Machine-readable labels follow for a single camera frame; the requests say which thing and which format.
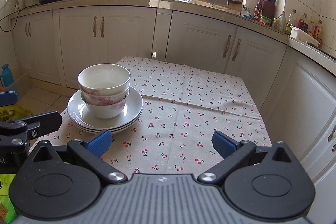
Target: baseboard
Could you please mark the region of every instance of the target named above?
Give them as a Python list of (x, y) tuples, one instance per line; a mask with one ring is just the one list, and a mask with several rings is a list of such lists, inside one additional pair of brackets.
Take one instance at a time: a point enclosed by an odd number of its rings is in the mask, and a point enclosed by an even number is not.
[(30, 78), (30, 79), (31, 79), (32, 87), (47, 90), (47, 91), (50, 91), (50, 92), (53, 92), (59, 95), (72, 96), (77, 91), (72, 88), (52, 84), (52, 83), (41, 81), (35, 78)]

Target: small bowl on counter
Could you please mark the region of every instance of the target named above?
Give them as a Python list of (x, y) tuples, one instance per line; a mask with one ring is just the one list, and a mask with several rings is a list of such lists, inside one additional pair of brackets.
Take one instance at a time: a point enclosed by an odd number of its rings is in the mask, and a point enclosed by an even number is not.
[(101, 118), (101, 119), (110, 119), (115, 116), (118, 116), (125, 107), (126, 99), (128, 95), (129, 95), (129, 90), (127, 90), (126, 97), (116, 104), (107, 105), (107, 106), (95, 106), (95, 105), (89, 104), (84, 98), (84, 93), (83, 92), (81, 93), (82, 100), (84, 101), (89, 112), (92, 113), (93, 116), (97, 118)]
[(115, 64), (98, 64), (78, 75), (81, 90), (90, 95), (110, 96), (124, 92), (129, 86), (130, 72)]
[(116, 104), (120, 102), (121, 100), (123, 100), (127, 95), (129, 85), (130, 84), (128, 81), (125, 91), (118, 93), (116, 95), (108, 95), (108, 96), (98, 96), (98, 95), (88, 94), (84, 91), (81, 85), (79, 85), (79, 88), (82, 91), (85, 101), (88, 102), (89, 104), (95, 105), (95, 106), (107, 106), (107, 105)]

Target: tablecloth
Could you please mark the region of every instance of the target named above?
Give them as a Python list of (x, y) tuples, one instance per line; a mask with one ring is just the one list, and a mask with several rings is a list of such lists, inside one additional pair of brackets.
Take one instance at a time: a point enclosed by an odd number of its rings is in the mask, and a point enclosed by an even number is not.
[[(125, 173), (193, 173), (222, 160), (212, 146), (219, 130), (236, 141), (270, 146), (264, 122), (241, 78), (147, 58), (124, 57), (118, 65), (131, 73), (144, 110), (130, 128), (114, 134), (102, 160)], [(88, 139), (62, 113), (62, 126), (40, 137), (53, 145)]]

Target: ornate handle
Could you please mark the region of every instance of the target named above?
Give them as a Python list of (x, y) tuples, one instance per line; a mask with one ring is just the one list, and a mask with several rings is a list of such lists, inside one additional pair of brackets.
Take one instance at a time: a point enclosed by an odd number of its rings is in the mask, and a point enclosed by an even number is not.
[(26, 22), (26, 26), (25, 26), (25, 33), (26, 33), (26, 36), (28, 37), (28, 33), (27, 33), (27, 22)]
[(241, 39), (239, 38), (239, 39), (238, 39), (238, 45), (237, 45), (236, 53), (235, 53), (235, 55), (234, 55), (233, 58), (232, 58), (232, 61), (233, 61), (233, 62), (236, 60), (236, 57), (237, 57), (237, 55), (238, 55), (238, 53), (239, 53), (240, 42), (241, 42)]
[(97, 29), (96, 21), (97, 21), (97, 17), (94, 17), (93, 25), (92, 25), (93, 37), (96, 37), (96, 29)]
[(231, 41), (231, 36), (229, 35), (229, 36), (227, 37), (227, 44), (226, 44), (226, 49), (225, 49), (225, 51), (224, 51), (224, 53), (223, 53), (223, 58), (226, 57), (227, 51), (229, 50), (229, 47), (230, 47), (230, 41)]
[(331, 139), (333, 138), (333, 135), (334, 135), (335, 131), (336, 131), (336, 126), (334, 126), (333, 131), (331, 132), (330, 136), (328, 137), (328, 142), (330, 142)]
[(100, 32), (101, 32), (101, 38), (104, 38), (104, 17), (101, 17), (101, 24), (100, 24)]
[(28, 33), (29, 33), (29, 37), (32, 37), (30, 34), (30, 22), (28, 22)]

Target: white bowl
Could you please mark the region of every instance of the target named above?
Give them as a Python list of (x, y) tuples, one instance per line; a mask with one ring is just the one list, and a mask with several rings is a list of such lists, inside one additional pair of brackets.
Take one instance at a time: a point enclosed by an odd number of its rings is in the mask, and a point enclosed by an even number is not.
[(98, 64), (86, 68), (78, 75), (82, 90), (91, 95), (109, 96), (127, 89), (131, 74), (115, 64)]
[(129, 88), (129, 81), (127, 82), (125, 91), (123, 91), (122, 93), (118, 93), (116, 95), (109, 95), (109, 96), (91, 95), (91, 94), (86, 93), (83, 90), (81, 85), (79, 85), (79, 88), (83, 93), (85, 101), (88, 102), (89, 104), (95, 105), (95, 106), (107, 106), (107, 105), (116, 104), (126, 97), (126, 94)]
[(92, 115), (94, 115), (97, 118), (101, 118), (101, 119), (110, 119), (110, 118), (113, 118), (119, 115), (122, 112), (126, 104), (126, 99), (128, 97), (128, 94), (129, 94), (129, 90), (127, 90), (127, 95), (124, 100), (116, 104), (108, 105), (108, 106), (91, 105), (85, 101), (83, 93), (81, 93), (81, 97), (84, 103), (86, 104), (86, 107), (88, 108), (88, 110), (92, 113)]

